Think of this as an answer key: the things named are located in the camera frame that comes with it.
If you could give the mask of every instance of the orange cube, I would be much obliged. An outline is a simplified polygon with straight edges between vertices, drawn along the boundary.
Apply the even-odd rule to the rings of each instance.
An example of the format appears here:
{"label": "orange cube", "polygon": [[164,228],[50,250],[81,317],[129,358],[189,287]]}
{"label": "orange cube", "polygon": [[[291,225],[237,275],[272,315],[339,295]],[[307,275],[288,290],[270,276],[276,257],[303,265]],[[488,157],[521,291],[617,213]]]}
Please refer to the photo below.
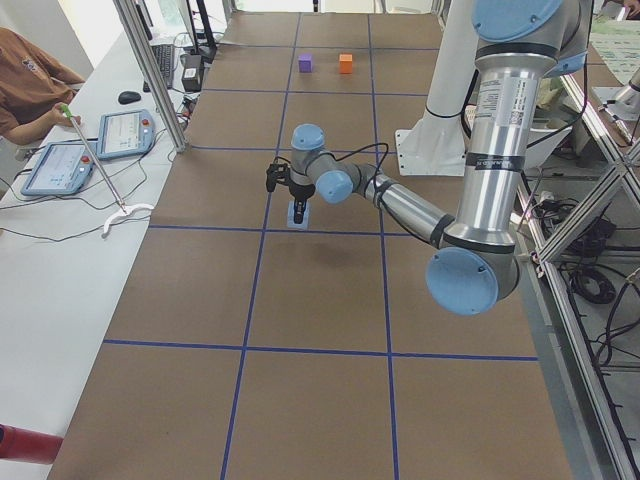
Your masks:
{"label": "orange cube", "polygon": [[350,53],[340,54],[340,73],[353,73],[353,55]]}

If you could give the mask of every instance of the person's hand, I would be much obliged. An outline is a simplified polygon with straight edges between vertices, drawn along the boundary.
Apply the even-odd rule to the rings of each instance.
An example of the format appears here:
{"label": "person's hand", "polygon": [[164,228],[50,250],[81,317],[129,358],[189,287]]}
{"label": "person's hand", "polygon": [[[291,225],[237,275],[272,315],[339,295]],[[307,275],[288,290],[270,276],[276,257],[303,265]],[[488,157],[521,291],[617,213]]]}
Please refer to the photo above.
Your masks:
{"label": "person's hand", "polygon": [[[62,111],[62,105],[64,103],[58,102],[53,107],[51,107],[51,111],[49,112],[51,116],[51,121],[54,125],[64,125],[65,127],[72,127],[71,120],[67,118],[67,116]],[[76,123],[80,125],[80,117],[74,116]]]}
{"label": "person's hand", "polygon": [[627,18],[634,18],[640,13],[640,0],[624,0],[623,5],[629,9]]}

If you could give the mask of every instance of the blue tape line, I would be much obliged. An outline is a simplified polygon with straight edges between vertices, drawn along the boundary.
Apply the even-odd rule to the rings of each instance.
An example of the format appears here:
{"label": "blue tape line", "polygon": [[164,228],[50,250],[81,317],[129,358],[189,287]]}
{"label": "blue tape line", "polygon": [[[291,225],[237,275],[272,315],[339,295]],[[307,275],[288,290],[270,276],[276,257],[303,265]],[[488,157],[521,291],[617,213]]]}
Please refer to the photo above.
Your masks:
{"label": "blue tape line", "polygon": [[313,48],[318,50],[400,50],[400,51],[433,51],[440,50],[439,47],[429,47],[429,48],[420,48],[420,47],[318,47],[314,45],[236,45],[233,43],[219,43],[219,47],[248,47],[248,48],[294,48],[294,49],[305,49],[305,48]]}
{"label": "blue tape line", "polygon": [[386,357],[385,352],[371,352],[366,350],[327,350],[315,348],[295,348],[295,347],[247,347],[251,352],[267,353],[297,353],[312,355],[346,355],[357,357]]}
{"label": "blue tape line", "polygon": [[[257,90],[257,89],[235,89],[235,88],[203,88],[203,92],[235,92],[235,93],[287,93],[287,90]],[[288,90],[289,93],[310,94],[310,95],[371,95],[371,92],[331,92],[323,90]],[[424,93],[400,93],[387,92],[376,93],[380,97],[427,97]]]}
{"label": "blue tape line", "polygon": [[[213,232],[249,232],[249,233],[261,233],[261,228],[242,228],[242,227],[216,227],[205,225],[166,225],[166,224],[153,224],[149,225],[149,228],[155,228],[158,230],[203,230]],[[300,233],[311,235],[352,235],[363,237],[377,237],[380,232],[349,232],[339,230],[288,230],[284,228],[267,228],[266,233]],[[390,232],[385,233],[385,236],[389,237],[410,237],[408,233]]]}
{"label": "blue tape line", "polygon": [[163,348],[186,348],[186,349],[202,349],[202,350],[232,350],[235,352],[242,351],[241,346],[237,345],[211,345],[206,343],[179,343],[179,342],[145,342],[141,340],[119,340],[106,338],[102,343],[108,345],[127,345],[133,347],[163,347]]}
{"label": "blue tape line", "polygon": [[159,230],[210,230],[215,232],[262,232],[261,228],[208,227],[204,225],[165,225],[161,223],[149,225],[149,228],[155,228]]}
{"label": "blue tape line", "polygon": [[[291,148],[273,148],[273,147],[209,147],[206,145],[191,145],[191,148],[194,150],[213,150],[213,151],[231,151],[231,152],[275,152],[278,150],[279,152],[290,152],[293,149]],[[331,150],[333,153],[351,153],[353,150]],[[359,152],[360,154],[373,155],[375,151],[365,150],[364,152]],[[393,150],[389,150],[389,155],[395,155],[396,152]]]}
{"label": "blue tape line", "polygon": [[[296,24],[296,36],[294,43],[298,42],[298,35],[300,32],[300,22],[302,19],[302,15],[298,14],[298,22]],[[291,85],[291,76],[293,72],[293,65],[295,61],[295,49],[291,51],[291,62],[289,65],[289,78],[287,80],[287,91]],[[284,103],[282,106],[282,116],[280,118],[280,131],[278,132],[278,141],[276,143],[276,155],[280,152],[280,143],[282,139],[282,131],[284,130],[284,119],[285,114],[287,112],[287,99],[289,97],[289,93],[285,93]],[[267,205],[265,207],[264,213],[264,221],[262,223],[262,234],[260,237],[260,249],[258,250],[258,259],[256,261],[256,271],[253,278],[253,286],[251,289],[251,301],[249,302],[249,312],[247,313],[247,325],[245,327],[244,339],[242,342],[242,353],[240,355],[240,365],[238,366],[238,376],[236,379],[236,389],[233,395],[233,406],[231,409],[231,415],[229,418],[229,430],[227,431],[227,442],[225,444],[224,457],[222,462],[222,468],[220,470],[220,480],[224,480],[227,475],[227,466],[229,464],[229,452],[231,451],[231,442],[233,439],[233,429],[235,426],[235,418],[238,410],[238,399],[240,397],[240,386],[242,384],[242,373],[244,371],[244,362],[247,355],[247,345],[249,343],[249,332],[251,330],[251,318],[253,316],[253,307],[255,305],[256,291],[258,289],[258,281],[260,278],[260,264],[262,262],[262,254],[264,251],[264,242],[267,236],[267,225],[269,223],[269,208],[271,206],[271,193],[267,195]]]}
{"label": "blue tape line", "polygon": [[464,355],[453,353],[394,353],[397,358],[435,358],[440,360],[483,360],[491,362],[537,362],[538,357],[516,355]]}
{"label": "blue tape line", "polygon": [[221,345],[209,343],[180,343],[180,342],[152,342],[144,340],[123,340],[118,338],[108,338],[102,343],[109,345],[124,345],[132,347],[157,347],[157,348],[184,348],[203,350],[231,350],[241,352],[262,352],[262,353],[295,353],[313,355],[345,355],[359,357],[394,357],[394,358],[428,358],[435,360],[478,360],[491,362],[537,362],[538,357],[518,356],[518,355],[466,355],[457,353],[415,353],[415,352],[376,352],[371,350],[335,350],[322,348],[297,348],[297,347],[260,347],[242,345]]}
{"label": "blue tape line", "polygon": [[[379,160],[379,148],[378,148],[378,115],[376,111],[376,86],[375,86],[375,73],[373,70],[373,44],[371,41],[371,15],[367,15],[367,32],[369,35],[369,65],[371,69],[371,105],[373,108],[373,136],[374,143],[376,144],[376,165]],[[388,289],[388,277],[387,277],[387,258],[384,240],[384,223],[382,210],[378,212],[378,218],[380,221],[380,253],[382,256],[382,287],[384,295],[384,317],[387,334],[387,371],[389,373],[389,406],[391,417],[391,446],[392,446],[392,458],[393,458],[393,477],[395,480],[400,480],[400,462],[398,460],[398,429],[396,422],[396,395],[395,385],[393,378],[393,344],[391,336],[391,313],[389,310],[389,289]]]}

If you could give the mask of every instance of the reacher grabber tool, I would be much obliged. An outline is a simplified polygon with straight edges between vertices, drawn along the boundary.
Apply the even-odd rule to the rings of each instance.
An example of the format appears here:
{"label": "reacher grabber tool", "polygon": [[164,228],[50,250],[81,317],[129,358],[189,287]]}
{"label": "reacher grabber tool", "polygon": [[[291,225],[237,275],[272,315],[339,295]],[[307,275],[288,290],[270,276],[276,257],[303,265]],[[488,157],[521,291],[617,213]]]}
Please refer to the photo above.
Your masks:
{"label": "reacher grabber tool", "polygon": [[130,217],[131,215],[133,215],[135,212],[139,210],[149,210],[149,211],[153,210],[154,208],[153,205],[149,205],[148,203],[138,203],[136,205],[128,206],[124,202],[124,199],[120,196],[120,194],[116,190],[116,187],[113,185],[113,182],[109,178],[109,175],[107,175],[107,172],[102,166],[102,162],[100,162],[97,155],[93,151],[93,148],[91,147],[91,145],[89,144],[85,136],[82,134],[82,130],[80,130],[80,126],[78,125],[78,122],[76,122],[76,119],[73,118],[73,115],[71,115],[71,111],[69,110],[69,107],[67,105],[62,105],[61,109],[62,109],[62,112],[65,114],[65,116],[71,122],[71,125],[73,125],[73,128],[75,128],[76,132],[78,133],[78,136],[80,137],[80,140],[82,140],[82,143],[84,144],[85,148],[89,152],[89,156],[91,157],[93,164],[96,166],[96,168],[100,172],[100,175],[102,175],[102,178],[104,178],[105,183],[109,187],[109,190],[111,190],[113,197],[116,199],[116,203],[118,204],[118,207],[120,207],[119,211],[111,215],[109,218],[107,218],[107,221],[104,222],[104,228],[102,230],[102,238],[105,238],[109,234],[111,225],[113,225],[116,222],[116,220]]}

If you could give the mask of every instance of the label sticker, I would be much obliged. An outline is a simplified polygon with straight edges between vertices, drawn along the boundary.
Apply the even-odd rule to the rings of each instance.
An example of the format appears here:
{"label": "label sticker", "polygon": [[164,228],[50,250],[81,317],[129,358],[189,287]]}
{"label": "label sticker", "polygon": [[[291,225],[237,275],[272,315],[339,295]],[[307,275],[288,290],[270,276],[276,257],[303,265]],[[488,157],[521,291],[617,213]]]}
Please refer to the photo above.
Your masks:
{"label": "label sticker", "polygon": [[538,82],[530,78],[507,77],[482,82],[475,121],[522,128],[535,107],[537,87]]}

